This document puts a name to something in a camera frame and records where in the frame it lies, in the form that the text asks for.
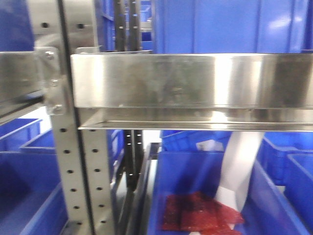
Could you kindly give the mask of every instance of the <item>perforated metal post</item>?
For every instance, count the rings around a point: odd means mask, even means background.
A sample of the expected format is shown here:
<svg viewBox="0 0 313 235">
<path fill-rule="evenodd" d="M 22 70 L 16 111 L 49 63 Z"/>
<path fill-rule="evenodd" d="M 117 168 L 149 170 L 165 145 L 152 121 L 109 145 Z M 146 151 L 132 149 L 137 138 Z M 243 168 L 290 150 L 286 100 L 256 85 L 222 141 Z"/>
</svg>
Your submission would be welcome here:
<svg viewBox="0 0 313 235">
<path fill-rule="evenodd" d="M 143 144 L 141 130 L 124 130 L 125 171 L 127 187 L 136 189 L 143 161 Z"/>
<path fill-rule="evenodd" d="M 50 62 L 58 67 L 53 89 L 47 89 L 51 98 L 51 124 L 56 143 L 58 164 L 69 218 L 68 228 L 75 235 L 91 235 L 93 226 L 90 217 L 88 185 L 86 181 L 84 154 L 81 136 L 77 130 L 79 121 L 73 105 L 67 29 L 62 1 L 28 0 L 28 7 L 35 34 L 35 46 Z"/>
</svg>

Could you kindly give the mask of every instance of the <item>blue plastic bin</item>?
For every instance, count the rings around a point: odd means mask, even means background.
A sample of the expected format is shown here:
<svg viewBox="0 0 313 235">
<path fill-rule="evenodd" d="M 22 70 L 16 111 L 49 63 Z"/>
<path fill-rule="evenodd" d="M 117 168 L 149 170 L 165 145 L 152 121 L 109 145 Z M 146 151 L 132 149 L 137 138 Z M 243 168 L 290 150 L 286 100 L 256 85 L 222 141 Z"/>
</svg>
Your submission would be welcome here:
<svg viewBox="0 0 313 235">
<path fill-rule="evenodd" d="M 21 147 L 21 152 L 24 153 L 43 153 L 43 154 L 55 154 L 55 144 L 52 130 L 48 130 Z"/>
<path fill-rule="evenodd" d="M 287 155 L 313 153 L 313 132 L 268 132 L 258 152 L 258 160 L 276 185 L 285 185 Z"/>
<path fill-rule="evenodd" d="M 0 51 L 30 50 L 34 50 L 34 36 L 26 1 L 0 1 Z"/>
<path fill-rule="evenodd" d="M 313 154 L 288 155 L 285 195 L 313 232 Z"/>
<path fill-rule="evenodd" d="M 140 21 L 141 22 L 146 22 L 148 21 L 148 19 L 151 17 L 152 13 L 151 13 L 151 5 L 147 4 L 143 4 L 141 3 L 140 6 Z M 126 8 L 126 22 L 129 21 L 129 11 L 128 8 Z"/>
<path fill-rule="evenodd" d="M 142 32 L 141 33 L 141 46 L 143 50 L 152 50 L 153 49 L 153 42 L 151 37 L 151 32 Z"/>
<path fill-rule="evenodd" d="M 0 153 L 0 234 L 58 235 L 66 221 L 56 156 Z"/>
<path fill-rule="evenodd" d="M 214 196 L 219 184 L 223 154 L 216 152 L 161 152 L 157 163 L 149 235 L 187 235 L 187 232 L 160 230 L 169 194 L 201 190 Z M 309 235 L 291 205 L 278 191 L 258 162 L 250 180 L 247 201 L 242 211 L 245 224 L 235 229 L 243 235 Z"/>
<path fill-rule="evenodd" d="M 124 157 L 124 131 L 107 130 L 110 176 L 117 171 Z"/>
<path fill-rule="evenodd" d="M 199 151 L 197 143 L 215 140 L 223 144 L 226 149 L 230 138 L 230 131 L 161 131 L 163 151 Z"/>
<path fill-rule="evenodd" d="M 309 2 L 155 0 L 155 52 L 301 52 Z"/>
<path fill-rule="evenodd" d="M 313 53 L 313 1 L 309 1 L 304 49 Z"/>
<path fill-rule="evenodd" d="M 105 44 L 102 50 L 115 50 L 114 9 L 112 0 L 102 0 Z"/>
<path fill-rule="evenodd" d="M 41 121 L 18 118 L 0 126 L 0 152 L 19 151 L 20 146 L 40 134 Z"/>
</svg>

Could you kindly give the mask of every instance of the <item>metal plate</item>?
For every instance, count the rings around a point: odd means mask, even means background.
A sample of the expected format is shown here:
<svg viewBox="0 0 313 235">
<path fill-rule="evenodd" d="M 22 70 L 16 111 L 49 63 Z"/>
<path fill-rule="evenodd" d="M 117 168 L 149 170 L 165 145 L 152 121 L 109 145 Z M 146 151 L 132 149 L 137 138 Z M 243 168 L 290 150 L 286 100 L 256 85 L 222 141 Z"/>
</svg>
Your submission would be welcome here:
<svg viewBox="0 0 313 235">
<path fill-rule="evenodd" d="M 80 54 L 72 68 L 80 108 L 313 108 L 311 54 Z"/>
<path fill-rule="evenodd" d="M 102 108 L 80 127 L 80 129 L 116 128 L 312 131 L 313 110 Z"/>
<path fill-rule="evenodd" d="M 0 52 L 0 117 L 41 102 L 42 89 L 35 52 Z"/>
</svg>

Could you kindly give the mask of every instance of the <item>metal shelving upright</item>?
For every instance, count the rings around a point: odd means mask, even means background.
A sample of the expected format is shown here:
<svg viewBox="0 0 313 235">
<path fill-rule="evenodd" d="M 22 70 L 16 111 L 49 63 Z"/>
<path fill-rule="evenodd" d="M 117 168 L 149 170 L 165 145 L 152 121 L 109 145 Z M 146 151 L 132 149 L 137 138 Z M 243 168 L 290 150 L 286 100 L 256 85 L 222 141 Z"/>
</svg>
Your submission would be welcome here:
<svg viewBox="0 0 313 235">
<path fill-rule="evenodd" d="M 143 164 L 133 165 L 140 175 L 138 186 L 129 188 L 118 213 L 116 188 L 109 177 L 107 129 L 313 130 L 311 54 L 107 53 L 102 47 L 99 0 L 27 2 L 36 51 L 25 55 L 33 64 L 38 61 L 30 76 L 45 81 L 69 234 L 130 235 L 135 231 L 134 221 L 140 214 L 136 203 L 145 192 L 148 156 Z M 123 11 L 122 2 L 115 1 L 115 12 Z M 134 0 L 130 7 L 131 50 L 139 49 L 137 3 Z M 117 49 L 124 51 L 128 46 L 125 17 L 118 16 Z M 19 68 L 16 62 L 13 59 L 11 66 Z M 33 105 L 42 105 L 41 100 L 13 113 L 26 113 Z M 2 120 L 13 117 L 10 112 Z M 129 143 L 134 150 L 128 157 L 134 159 L 139 140 Z"/>
</svg>

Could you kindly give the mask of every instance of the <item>bolt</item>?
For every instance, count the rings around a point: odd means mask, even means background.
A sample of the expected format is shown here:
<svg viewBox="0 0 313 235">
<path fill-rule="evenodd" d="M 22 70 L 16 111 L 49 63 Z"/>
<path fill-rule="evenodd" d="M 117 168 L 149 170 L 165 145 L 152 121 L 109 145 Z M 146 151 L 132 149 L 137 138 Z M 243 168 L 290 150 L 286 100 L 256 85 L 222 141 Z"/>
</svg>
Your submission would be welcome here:
<svg viewBox="0 0 313 235">
<path fill-rule="evenodd" d="M 24 78 L 24 79 L 21 80 L 21 83 L 22 83 L 23 85 L 28 85 L 29 80 L 26 79 L 26 78 Z"/>
<path fill-rule="evenodd" d="M 58 86 L 58 84 L 59 84 L 59 80 L 58 80 L 58 79 L 52 79 L 52 80 L 50 81 L 50 85 L 51 85 L 52 87 L 56 87 L 56 86 Z"/>
<path fill-rule="evenodd" d="M 46 52 L 45 52 L 45 55 L 46 55 L 46 57 L 47 57 L 49 60 L 53 60 L 53 59 L 54 59 L 54 52 L 52 52 L 52 51 L 46 51 Z"/>
<path fill-rule="evenodd" d="M 62 109 L 62 104 L 54 105 L 54 107 L 52 109 L 53 109 L 54 112 L 60 111 Z"/>
</svg>

